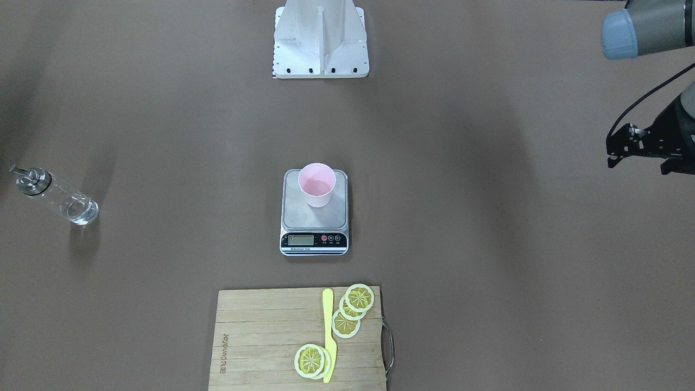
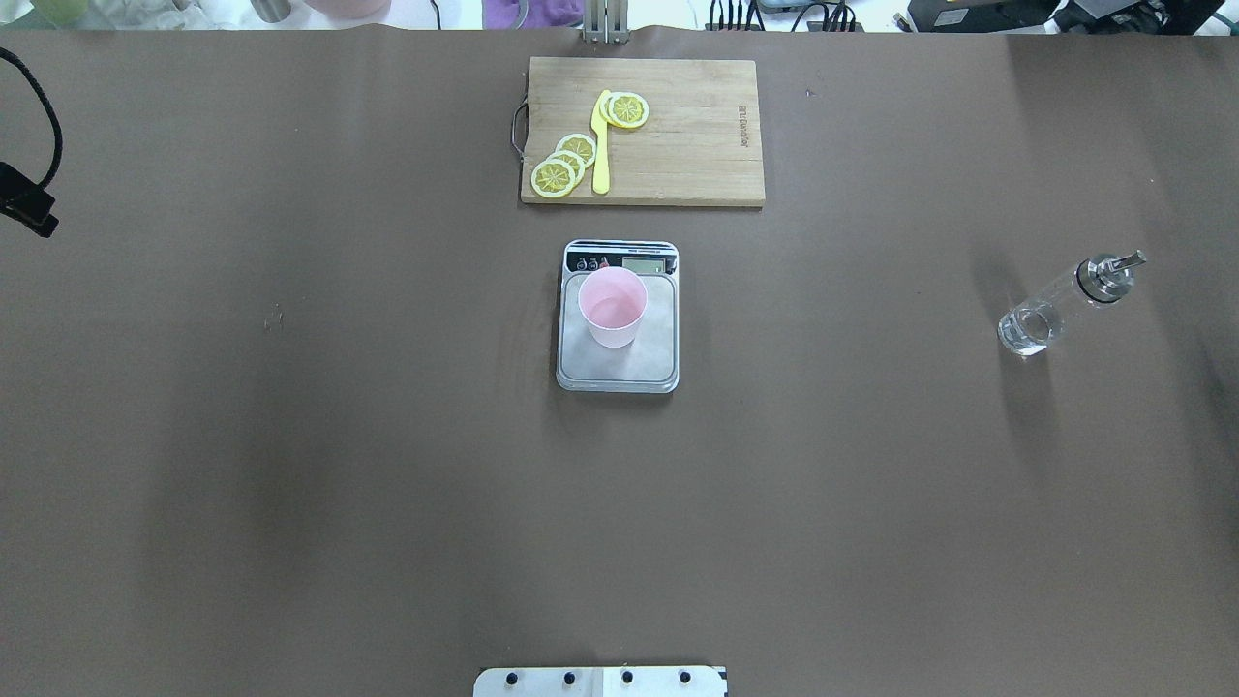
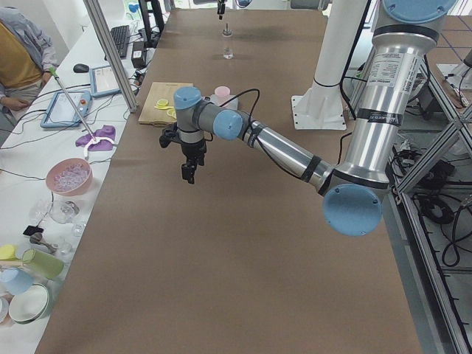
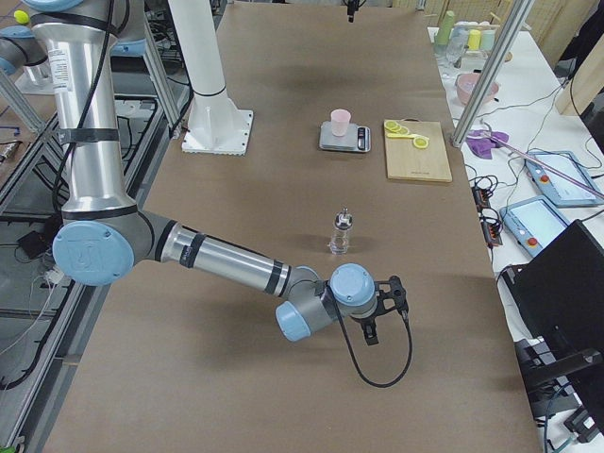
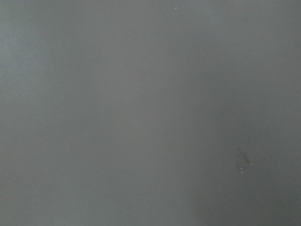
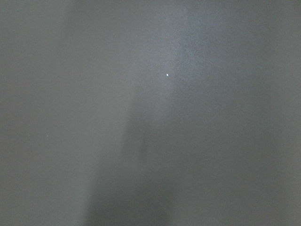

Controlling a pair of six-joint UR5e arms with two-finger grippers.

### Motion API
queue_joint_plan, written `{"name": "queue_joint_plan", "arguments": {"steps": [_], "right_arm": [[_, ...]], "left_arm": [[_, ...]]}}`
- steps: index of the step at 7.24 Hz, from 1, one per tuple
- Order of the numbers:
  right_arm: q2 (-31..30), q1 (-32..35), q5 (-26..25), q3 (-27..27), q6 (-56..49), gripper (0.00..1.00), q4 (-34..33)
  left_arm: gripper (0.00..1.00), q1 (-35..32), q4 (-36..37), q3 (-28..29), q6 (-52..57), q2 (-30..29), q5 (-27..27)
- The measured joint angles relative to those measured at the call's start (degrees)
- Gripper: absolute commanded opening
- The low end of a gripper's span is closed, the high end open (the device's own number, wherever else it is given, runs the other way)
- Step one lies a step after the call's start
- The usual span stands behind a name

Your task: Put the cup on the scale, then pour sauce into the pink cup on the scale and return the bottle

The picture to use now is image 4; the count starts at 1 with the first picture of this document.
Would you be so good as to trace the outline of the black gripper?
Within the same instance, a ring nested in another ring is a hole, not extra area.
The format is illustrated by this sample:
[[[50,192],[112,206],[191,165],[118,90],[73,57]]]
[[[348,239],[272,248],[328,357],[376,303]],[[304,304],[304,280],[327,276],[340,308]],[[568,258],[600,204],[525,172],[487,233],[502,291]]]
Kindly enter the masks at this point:
[[[375,316],[367,316],[364,318],[355,317],[354,321],[361,326],[363,337],[367,345],[377,345],[379,343]]]
[[[349,23],[353,23],[355,19],[355,14],[359,9],[359,1],[358,0],[345,0],[344,4],[346,6],[346,15]]]

